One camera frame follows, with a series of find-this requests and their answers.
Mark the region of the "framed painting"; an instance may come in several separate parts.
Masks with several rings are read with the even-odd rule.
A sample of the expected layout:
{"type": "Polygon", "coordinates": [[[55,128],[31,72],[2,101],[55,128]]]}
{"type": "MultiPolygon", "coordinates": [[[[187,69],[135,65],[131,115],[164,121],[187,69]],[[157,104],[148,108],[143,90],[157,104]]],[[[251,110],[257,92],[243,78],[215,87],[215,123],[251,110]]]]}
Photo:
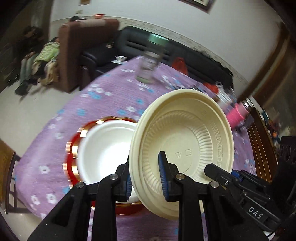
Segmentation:
{"type": "Polygon", "coordinates": [[[189,4],[195,8],[200,9],[205,13],[209,13],[215,0],[180,0],[183,3],[189,4]]]}

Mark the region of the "pink knitted sleeve thermos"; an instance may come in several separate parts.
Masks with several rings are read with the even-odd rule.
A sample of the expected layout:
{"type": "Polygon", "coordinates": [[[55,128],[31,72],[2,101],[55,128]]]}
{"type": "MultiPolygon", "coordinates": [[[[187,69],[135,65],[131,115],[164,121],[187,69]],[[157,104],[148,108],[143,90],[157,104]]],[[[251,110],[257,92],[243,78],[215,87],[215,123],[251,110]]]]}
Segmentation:
{"type": "Polygon", "coordinates": [[[250,98],[246,98],[239,103],[236,103],[233,109],[226,115],[230,128],[234,129],[241,124],[254,108],[250,98]]]}

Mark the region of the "cream plastic bowl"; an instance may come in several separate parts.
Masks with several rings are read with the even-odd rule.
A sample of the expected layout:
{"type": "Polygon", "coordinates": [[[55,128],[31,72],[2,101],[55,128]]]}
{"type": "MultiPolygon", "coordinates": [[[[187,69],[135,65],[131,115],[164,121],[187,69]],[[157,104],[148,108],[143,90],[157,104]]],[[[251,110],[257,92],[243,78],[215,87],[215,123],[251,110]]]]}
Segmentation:
{"type": "Polygon", "coordinates": [[[231,172],[234,140],[218,104],[197,90],[178,89],[157,98],[140,117],[129,151],[129,173],[141,203],[153,214],[176,220],[178,202],[163,196],[159,152],[194,181],[208,184],[208,164],[231,172]]]}

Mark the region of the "purple floral tablecloth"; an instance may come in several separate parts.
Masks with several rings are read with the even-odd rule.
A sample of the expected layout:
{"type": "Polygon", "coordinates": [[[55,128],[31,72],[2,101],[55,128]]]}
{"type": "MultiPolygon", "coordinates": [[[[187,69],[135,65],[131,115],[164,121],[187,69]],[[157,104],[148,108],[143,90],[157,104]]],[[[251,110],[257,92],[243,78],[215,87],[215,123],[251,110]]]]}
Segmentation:
{"type": "MultiPolygon", "coordinates": [[[[136,80],[142,57],[138,56],[96,78],[69,101],[43,128],[16,167],[16,190],[20,200],[41,219],[69,191],[62,170],[66,143],[84,124],[106,116],[139,120],[145,109],[172,87],[198,86],[208,96],[213,93],[203,84],[165,64],[159,64],[152,84],[136,80]]],[[[256,175],[255,161],[246,128],[233,131],[234,170],[256,175]]],[[[160,218],[144,209],[130,216],[117,216],[118,240],[177,240],[178,222],[160,218]]]]}

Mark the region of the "person under green blanket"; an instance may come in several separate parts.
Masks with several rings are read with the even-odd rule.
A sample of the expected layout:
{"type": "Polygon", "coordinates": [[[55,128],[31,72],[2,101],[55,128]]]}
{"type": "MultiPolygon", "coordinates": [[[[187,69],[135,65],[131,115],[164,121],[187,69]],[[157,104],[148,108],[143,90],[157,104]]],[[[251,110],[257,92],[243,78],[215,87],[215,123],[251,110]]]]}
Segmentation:
{"type": "Polygon", "coordinates": [[[49,85],[58,81],[57,57],[59,52],[60,41],[58,37],[54,37],[44,45],[32,64],[31,79],[34,85],[37,83],[49,85]]]}

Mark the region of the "seated person dark clothes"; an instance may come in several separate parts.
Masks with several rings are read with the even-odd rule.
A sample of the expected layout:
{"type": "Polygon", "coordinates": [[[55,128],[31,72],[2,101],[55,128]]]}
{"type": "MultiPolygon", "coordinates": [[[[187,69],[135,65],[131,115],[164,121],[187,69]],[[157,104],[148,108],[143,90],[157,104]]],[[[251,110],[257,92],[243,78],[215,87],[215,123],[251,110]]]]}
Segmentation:
{"type": "Polygon", "coordinates": [[[15,93],[19,96],[24,96],[28,92],[31,84],[32,65],[35,58],[43,49],[43,45],[43,30],[35,26],[25,27],[19,48],[22,58],[19,78],[20,85],[15,90],[15,93]]]}

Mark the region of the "red bag on sofa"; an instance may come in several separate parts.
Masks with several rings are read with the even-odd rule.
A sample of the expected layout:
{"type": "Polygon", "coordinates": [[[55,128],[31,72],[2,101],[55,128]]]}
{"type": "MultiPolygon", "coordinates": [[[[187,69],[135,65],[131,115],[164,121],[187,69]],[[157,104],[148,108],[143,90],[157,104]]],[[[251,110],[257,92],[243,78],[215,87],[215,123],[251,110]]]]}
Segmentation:
{"type": "Polygon", "coordinates": [[[184,75],[189,75],[186,63],[181,57],[175,58],[173,63],[171,64],[171,67],[184,75]]]}

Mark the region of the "clear bottle green lid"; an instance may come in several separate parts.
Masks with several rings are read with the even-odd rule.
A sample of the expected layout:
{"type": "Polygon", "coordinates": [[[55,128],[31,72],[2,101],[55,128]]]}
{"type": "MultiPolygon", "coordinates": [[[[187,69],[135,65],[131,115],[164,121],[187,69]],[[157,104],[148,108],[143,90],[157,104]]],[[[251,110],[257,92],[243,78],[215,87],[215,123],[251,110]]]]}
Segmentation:
{"type": "Polygon", "coordinates": [[[156,34],[150,34],[147,40],[147,49],[144,51],[142,60],[137,71],[136,80],[149,84],[154,80],[154,71],[163,58],[164,48],[168,39],[156,34]]]}

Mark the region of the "wooden side cabinet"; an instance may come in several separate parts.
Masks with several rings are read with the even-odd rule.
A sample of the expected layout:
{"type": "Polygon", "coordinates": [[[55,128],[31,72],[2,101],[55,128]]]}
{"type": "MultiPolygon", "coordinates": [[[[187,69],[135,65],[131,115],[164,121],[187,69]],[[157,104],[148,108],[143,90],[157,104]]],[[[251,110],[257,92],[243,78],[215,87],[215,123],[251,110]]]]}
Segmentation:
{"type": "Polygon", "coordinates": [[[247,128],[255,161],[257,176],[271,182],[276,174],[278,162],[273,142],[257,109],[250,112],[252,124],[247,128]]]}

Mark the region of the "white paper bowl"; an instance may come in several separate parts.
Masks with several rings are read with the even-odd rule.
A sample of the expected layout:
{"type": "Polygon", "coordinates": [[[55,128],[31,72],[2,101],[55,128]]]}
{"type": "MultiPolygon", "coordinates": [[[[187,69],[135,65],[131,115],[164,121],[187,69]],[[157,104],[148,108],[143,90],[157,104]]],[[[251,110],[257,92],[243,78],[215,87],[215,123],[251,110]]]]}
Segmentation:
{"type": "Polygon", "coordinates": [[[99,120],[83,130],[76,160],[80,180],[98,183],[125,164],[136,125],[128,120],[99,120]]]}

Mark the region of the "red gold-rimmed plate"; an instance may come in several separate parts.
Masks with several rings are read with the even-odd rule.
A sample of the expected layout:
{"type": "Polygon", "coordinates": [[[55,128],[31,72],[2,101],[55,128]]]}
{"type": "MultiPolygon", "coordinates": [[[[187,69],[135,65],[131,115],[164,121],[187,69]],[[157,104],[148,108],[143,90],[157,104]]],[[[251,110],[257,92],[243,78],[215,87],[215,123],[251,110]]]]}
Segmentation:
{"type": "MultiPolygon", "coordinates": [[[[104,118],[101,118],[99,120],[102,121],[108,121],[108,120],[125,120],[125,121],[132,121],[137,124],[137,121],[131,119],[131,118],[119,118],[115,116],[107,116],[104,118]]],[[[95,126],[95,123],[99,120],[91,121],[84,126],[80,127],[77,131],[77,133],[71,138],[69,142],[66,144],[66,158],[63,162],[63,171],[65,175],[68,178],[69,187],[72,188],[75,184],[80,182],[79,173],[77,170],[76,160],[78,157],[77,151],[78,151],[78,145],[80,141],[82,140],[82,131],[83,130],[89,130],[91,127],[95,126]]]]}

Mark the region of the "wooden chair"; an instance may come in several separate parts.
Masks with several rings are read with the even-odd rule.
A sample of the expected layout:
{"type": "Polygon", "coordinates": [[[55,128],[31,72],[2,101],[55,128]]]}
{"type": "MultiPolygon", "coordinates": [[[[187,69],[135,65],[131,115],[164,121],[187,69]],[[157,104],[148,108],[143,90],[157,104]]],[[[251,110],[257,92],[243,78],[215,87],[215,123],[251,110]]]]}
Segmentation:
{"type": "Polygon", "coordinates": [[[1,140],[1,208],[6,214],[30,213],[26,207],[18,207],[18,203],[23,203],[18,198],[16,178],[13,177],[13,171],[16,162],[19,162],[20,159],[20,156],[1,140]]]}

